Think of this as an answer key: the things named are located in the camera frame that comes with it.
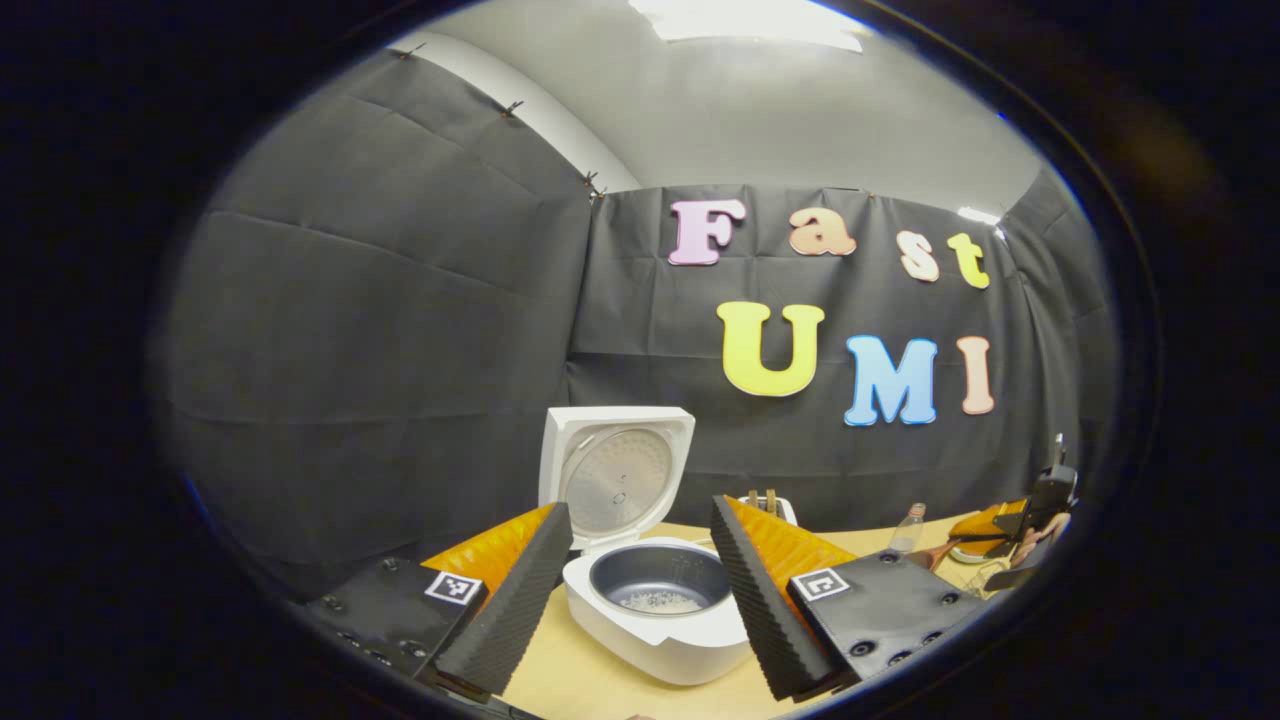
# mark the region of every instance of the ceiling light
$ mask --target ceiling light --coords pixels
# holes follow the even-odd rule
[[[973,208],[961,208],[956,210],[961,218],[969,220],[978,220],[979,223],[987,223],[988,225],[995,225],[1000,222],[1000,215],[992,215],[991,213],[983,213],[982,210],[974,210]]]
[[[792,40],[861,53],[865,26],[809,0],[628,0],[658,37]]]

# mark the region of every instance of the table surface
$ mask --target table surface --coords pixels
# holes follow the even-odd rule
[[[916,548],[945,544],[947,532],[972,512],[924,523]],[[817,533],[861,557],[884,550],[893,528]],[[659,523],[644,537],[675,537],[687,541],[709,538],[707,528]],[[966,565],[947,557],[937,575],[964,587],[982,565]],[[672,685],[653,678],[599,644],[568,614],[564,585],[557,587],[529,650],[512,675],[502,700],[547,720],[626,720],[644,715],[657,720],[684,717],[753,720],[776,717],[812,705],[827,694],[795,703],[773,700],[754,655],[710,683]]]

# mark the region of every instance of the orange object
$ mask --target orange object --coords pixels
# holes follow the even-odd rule
[[[787,580],[796,575],[822,570],[842,562],[858,560],[858,556],[831,544],[809,530],[803,530],[777,515],[771,515],[745,502],[724,496],[737,521],[746,532],[755,555],[764,564],[774,587],[786,598],[791,612],[801,621],[804,616],[787,593]]]
[[[969,537],[992,537],[1000,536],[1004,541],[1009,537],[1009,533],[1000,529],[996,525],[996,515],[1016,515],[1027,507],[1027,498],[1015,500],[1012,502],[1001,502],[1000,505],[992,505],[991,507],[983,510],[977,515],[970,515],[964,520],[960,520],[951,528],[948,537],[951,538],[969,538]]]
[[[961,542],[956,546],[960,552],[973,556],[986,556],[988,552],[996,550],[1005,542],[1007,542],[1009,533],[1000,529],[996,525],[997,515],[1016,515],[1027,507],[1027,498],[1015,500],[1012,502],[1001,502],[1000,505],[992,505],[991,507],[983,510],[977,515],[972,515],[960,520],[951,528],[947,536],[951,539],[957,538],[984,538],[969,542]]]
[[[489,588],[489,597],[480,606],[480,610],[484,610],[554,506],[556,503],[550,502],[489,528],[422,561],[422,566],[484,580]]]
[[[942,559],[951,552],[951,548],[960,544],[960,541],[952,539],[946,544],[940,544],[938,547],[931,547],[929,550],[916,550],[906,556],[908,560],[915,562],[920,568],[931,573],[936,573],[938,565],[942,564]]]

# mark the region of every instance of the black curtain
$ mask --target black curtain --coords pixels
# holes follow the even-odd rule
[[[547,407],[677,405],[698,428],[669,520],[713,493],[776,488],[814,530],[893,524],[1024,492],[1052,433],[1093,451],[1114,352],[1088,223],[1046,174],[1007,242],[955,213],[837,188],[701,186],[607,195],[444,69],[387,51],[302,101],[236,165],[177,264],[161,328],[175,459],[236,552],[297,597],[387,552],[425,556],[536,505]],[[672,266],[677,200],[739,199],[713,266]],[[831,208],[858,250],[795,254],[790,214]],[[1052,219],[1062,214],[1068,219]],[[941,278],[908,277],[899,231]],[[984,252],[970,287],[946,246]],[[817,305],[819,366],[788,398],[732,387],[721,302]],[[854,359],[938,345],[937,419],[852,428]],[[991,341],[996,407],[965,415],[955,341]]]
[[[589,199],[518,118],[387,51],[236,165],[178,263],[174,452],[300,594],[536,502]]]

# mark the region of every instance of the inner pot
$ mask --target inner pot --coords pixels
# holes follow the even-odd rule
[[[602,597],[644,615],[687,615],[728,597],[728,573],[709,552],[671,544],[622,547],[591,565]]]

